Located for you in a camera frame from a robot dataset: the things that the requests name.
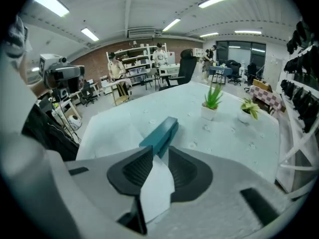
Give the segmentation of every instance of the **floor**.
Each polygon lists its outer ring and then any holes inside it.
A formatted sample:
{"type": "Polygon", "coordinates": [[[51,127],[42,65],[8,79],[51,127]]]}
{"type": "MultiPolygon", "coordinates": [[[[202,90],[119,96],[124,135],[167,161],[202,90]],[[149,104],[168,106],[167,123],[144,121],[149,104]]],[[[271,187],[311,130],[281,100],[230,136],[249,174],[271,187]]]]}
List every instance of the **floor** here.
{"type": "MultiPolygon", "coordinates": [[[[207,85],[210,84],[211,76],[209,77],[209,83],[204,82],[202,78],[203,77],[201,73],[195,72],[193,74],[192,81],[199,82],[202,84],[207,84],[207,85]]],[[[134,99],[154,93],[155,86],[153,83],[151,83],[151,85],[152,87],[150,87],[150,85],[148,84],[147,90],[145,90],[145,86],[140,86],[140,85],[133,86],[132,88],[130,88],[129,94],[130,92],[132,92],[132,94],[130,95],[130,100],[134,100],[134,99]]],[[[222,85],[222,88],[223,88],[222,90],[230,94],[233,94],[235,96],[238,96],[240,98],[244,98],[244,97],[250,98],[251,96],[248,93],[246,93],[244,90],[245,87],[247,87],[247,85],[244,83],[242,83],[242,85],[240,86],[240,85],[234,85],[233,83],[226,82],[226,85],[222,85]]],[[[82,126],[78,130],[76,130],[76,134],[80,138],[83,137],[85,129],[92,116],[114,107],[112,94],[107,94],[106,96],[102,92],[100,92],[100,94],[101,94],[101,97],[97,101],[94,101],[94,104],[89,104],[87,107],[81,104],[77,105],[77,109],[82,115],[82,126]]]]}

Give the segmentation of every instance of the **black chair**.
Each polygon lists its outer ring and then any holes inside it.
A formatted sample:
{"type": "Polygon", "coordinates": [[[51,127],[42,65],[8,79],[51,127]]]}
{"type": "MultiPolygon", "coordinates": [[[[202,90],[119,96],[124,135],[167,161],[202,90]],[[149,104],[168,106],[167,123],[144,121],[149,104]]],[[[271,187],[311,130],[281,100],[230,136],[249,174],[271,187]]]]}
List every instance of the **black chair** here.
{"type": "Polygon", "coordinates": [[[90,88],[90,83],[84,83],[83,89],[81,90],[83,99],[81,103],[85,106],[88,106],[89,103],[94,104],[94,100],[97,100],[97,96],[93,96],[93,91],[90,88]]]}
{"type": "MultiPolygon", "coordinates": [[[[183,50],[180,53],[180,65],[179,65],[179,72],[177,77],[169,77],[168,79],[170,81],[177,81],[178,85],[186,84],[190,82],[191,77],[193,75],[196,63],[197,63],[197,58],[193,57],[193,50],[192,49],[186,49],[183,50]]],[[[165,87],[160,87],[159,91],[169,89],[176,87],[177,85],[171,85],[171,86],[165,86],[165,87]]]]}
{"type": "Polygon", "coordinates": [[[233,82],[235,85],[239,84],[241,86],[241,75],[239,75],[239,68],[241,64],[235,60],[228,60],[226,66],[233,70],[233,73],[228,77],[230,80],[228,82],[233,82]]]}
{"type": "Polygon", "coordinates": [[[257,66],[255,63],[251,63],[247,66],[248,72],[247,72],[247,85],[253,85],[254,79],[256,79],[256,73],[257,73],[257,66]]]}

